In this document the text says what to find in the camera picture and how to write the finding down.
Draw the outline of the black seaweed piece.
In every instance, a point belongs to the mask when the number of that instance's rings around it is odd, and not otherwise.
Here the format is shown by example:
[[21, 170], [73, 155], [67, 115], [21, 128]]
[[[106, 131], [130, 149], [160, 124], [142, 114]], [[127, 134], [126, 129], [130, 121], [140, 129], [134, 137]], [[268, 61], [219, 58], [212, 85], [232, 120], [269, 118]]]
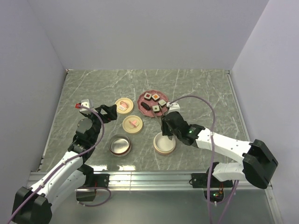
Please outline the black seaweed piece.
[[151, 107], [150, 107], [147, 103], [145, 103], [145, 102], [141, 102], [141, 106], [142, 106], [145, 110], [147, 110], [147, 111], [150, 111], [150, 110], [151, 110]]

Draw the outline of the steel food tongs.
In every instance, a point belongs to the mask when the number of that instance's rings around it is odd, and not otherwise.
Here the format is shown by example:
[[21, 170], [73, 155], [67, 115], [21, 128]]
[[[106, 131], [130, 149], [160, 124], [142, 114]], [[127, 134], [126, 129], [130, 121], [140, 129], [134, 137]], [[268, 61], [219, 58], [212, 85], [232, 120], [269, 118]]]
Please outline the steel food tongs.
[[151, 110], [152, 114], [154, 115], [154, 117], [158, 120], [160, 126], [161, 126], [161, 130], [162, 130], [162, 135], [163, 136], [166, 136], [169, 140], [172, 140], [173, 138], [173, 129], [172, 127], [169, 125], [169, 123], [166, 121], [165, 119], [165, 115], [162, 113], [161, 116], [157, 116], [157, 113], [154, 113], [152, 110]]

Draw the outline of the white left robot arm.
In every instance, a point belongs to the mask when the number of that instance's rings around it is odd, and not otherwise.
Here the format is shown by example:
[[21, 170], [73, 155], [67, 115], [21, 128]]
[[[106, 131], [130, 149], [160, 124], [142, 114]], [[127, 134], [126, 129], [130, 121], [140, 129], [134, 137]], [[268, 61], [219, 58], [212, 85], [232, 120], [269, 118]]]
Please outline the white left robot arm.
[[76, 189], [95, 189], [93, 168], [85, 162], [104, 135], [104, 124], [117, 119], [117, 106], [101, 105], [96, 109], [76, 104], [85, 117], [80, 120], [63, 158], [35, 184], [20, 188], [14, 198], [10, 222], [48, 224], [55, 210]]

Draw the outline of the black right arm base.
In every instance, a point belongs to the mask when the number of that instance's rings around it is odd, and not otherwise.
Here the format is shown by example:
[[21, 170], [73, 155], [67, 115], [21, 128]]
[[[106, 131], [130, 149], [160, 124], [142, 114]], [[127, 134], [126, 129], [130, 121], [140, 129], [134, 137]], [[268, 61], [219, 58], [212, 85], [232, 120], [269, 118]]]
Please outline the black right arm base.
[[194, 189], [205, 189], [207, 187], [208, 173], [191, 173], [189, 184]]

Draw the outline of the yellow sushi roll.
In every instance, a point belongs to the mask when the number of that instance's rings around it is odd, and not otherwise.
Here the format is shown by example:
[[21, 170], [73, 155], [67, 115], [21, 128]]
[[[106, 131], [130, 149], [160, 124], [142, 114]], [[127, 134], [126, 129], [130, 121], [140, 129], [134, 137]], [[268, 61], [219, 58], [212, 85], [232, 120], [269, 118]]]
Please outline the yellow sushi roll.
[[161, 100], [158, 101], [158, 105], [160, 107], [165, 107], [167, 105], [167, 102], [164, 99], [161, 99]]

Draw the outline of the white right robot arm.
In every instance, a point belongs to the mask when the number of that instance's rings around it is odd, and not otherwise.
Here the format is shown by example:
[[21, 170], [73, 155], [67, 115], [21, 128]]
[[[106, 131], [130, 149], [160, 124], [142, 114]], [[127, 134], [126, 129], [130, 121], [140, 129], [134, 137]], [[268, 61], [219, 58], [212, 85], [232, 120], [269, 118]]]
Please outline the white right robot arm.
[[206, 127], [188, 124], [179, 112], [170, 112], [161, 120], [164, 136], [176, 136], [187, 146], [214, 151], [234, 160], [233, 163], [215, 162], [212, 171], [206, 174], [209, 185], [215, 187], [224, 181], [247, 180], [257, 188], [268, 187], [278, 161], [263, 141], [235, 140], [212, 133]]

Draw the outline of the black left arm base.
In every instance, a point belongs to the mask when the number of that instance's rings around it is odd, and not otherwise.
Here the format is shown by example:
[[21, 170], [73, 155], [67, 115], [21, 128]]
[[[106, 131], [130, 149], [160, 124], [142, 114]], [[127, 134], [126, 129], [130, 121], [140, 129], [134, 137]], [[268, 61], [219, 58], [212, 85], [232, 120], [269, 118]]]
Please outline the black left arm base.
[[94, 169], [86, 164], [83, 164], [78, 168], [85, 176], [85, 182], [82, 187], [102, 187], [108, 188], [110, 174], [108, 173], [96, 173]]

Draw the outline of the green sushi roll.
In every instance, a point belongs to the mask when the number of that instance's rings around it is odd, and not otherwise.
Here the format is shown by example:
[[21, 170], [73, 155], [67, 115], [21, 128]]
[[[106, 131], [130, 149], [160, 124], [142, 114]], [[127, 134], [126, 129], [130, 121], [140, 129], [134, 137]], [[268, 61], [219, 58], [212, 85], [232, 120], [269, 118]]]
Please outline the green sushi roll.
[[161, 111], [160, 106], [159, 105], [153, 105], [152, 106], [152, 111], [154, 113], [160, 113], [160, 111]]

